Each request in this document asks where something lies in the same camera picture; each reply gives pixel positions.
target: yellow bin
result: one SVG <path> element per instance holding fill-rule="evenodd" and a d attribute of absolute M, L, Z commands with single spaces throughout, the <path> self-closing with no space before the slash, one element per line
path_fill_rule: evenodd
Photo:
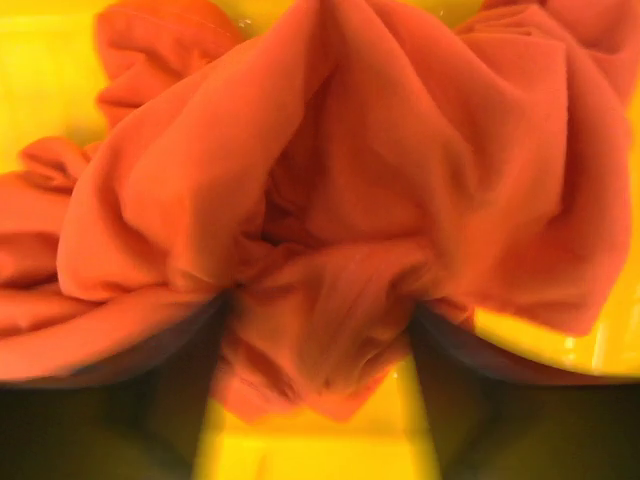
<path fill-rule="evenodd" d="M 407 0 L 456 24 L 480 0 Z M 21 147 L 46 135 L 99 139 L 93 103 L 105 79 L 92 45 L 93 15 L 110 0 L 0 4 L 0 171 L 19 167 Z M 218 0 L 249 35 L 290 0 Z M 640 97 L 631 110 L 640 133 Z M 521 319 L 478 312 L 477 333 L 542 363 L 591 374 L 640 376 L 640 152 L 631 158 L 633 247 L 593 332 L 566 337 Z M 247 426 L 212 404 L 201 442 L 202 480 L 436 479 L 437 462 L 410 363 L 399 365 L 348 424 L 312 412 Z"/>

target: crumpled cloth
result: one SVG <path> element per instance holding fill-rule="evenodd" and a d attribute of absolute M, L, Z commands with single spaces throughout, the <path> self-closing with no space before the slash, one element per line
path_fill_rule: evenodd
<path fill-rule="evenodd" d="M 346 419 L 416 302 L 572 335 L 630 241 L 635 0 L 298 0 L 243 41 L 205 0 L 97 19 L 109 123 L 0 177 L 0 380 L 61 376 L 235 288 L 215 395 Z"/>

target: yellow surface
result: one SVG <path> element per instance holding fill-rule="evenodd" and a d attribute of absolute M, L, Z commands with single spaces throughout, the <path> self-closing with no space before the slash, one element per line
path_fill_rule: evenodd
<path fill-rule="evenodd" d="M 480 0 L 406 0 L 447 23 Z M 104 76 L 91 43 L 92 15 L 109 0 L 0 3 L 0 171 L 18 168 L 18 150 L 45 135 L 79 143 L 100 138 L 93 97 Z M 287 0 L 219 0 L 247 31 L 263 31 Z M 640 98 L 632 109 L 640 134 Z M 632 158 L 634 239 L 640 236 L 640 151 Z M 519 319 L 479 312 L 478 333 L 548 364 L 585 372 L 640 375 L 640 241 L 635 240 L 593 333 L 569 338 Z M 434 479 L 436 464 L 409 364 L 400 365 L 345 425 L 308 411 L 249 427 L 212 405 L 202 443 L 202 480 Z"/>

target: orange cloth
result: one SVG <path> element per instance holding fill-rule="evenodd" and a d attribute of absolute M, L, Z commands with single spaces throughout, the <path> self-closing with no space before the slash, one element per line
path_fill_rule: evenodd
<path fill-rule="evenodd" d="M 106 140 L 38 141 L 0 177 L 0 380 L 235 287 L 218 398 L 346 418 L 416 301 L 584 334 L 624 263 L 635 0 L 489 0 L 455 32 L 299 0 L 247 42 L 205 0 L 127 0 L 97 38 Z"/>

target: orange fabric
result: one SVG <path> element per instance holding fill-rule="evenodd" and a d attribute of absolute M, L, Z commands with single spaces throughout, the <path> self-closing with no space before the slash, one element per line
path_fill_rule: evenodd
<path fill-rule="evenodd" d="M 65 373 L 235 287 L 216 395 L 346 418 L 412 306 L 586 333 L 630 238 L 635 0 L 489 0 L 452 32 L 299 0 L 241 42 L 205 0 L 98 18 L 111 130 L 0 178 L 0 379 Z"/>

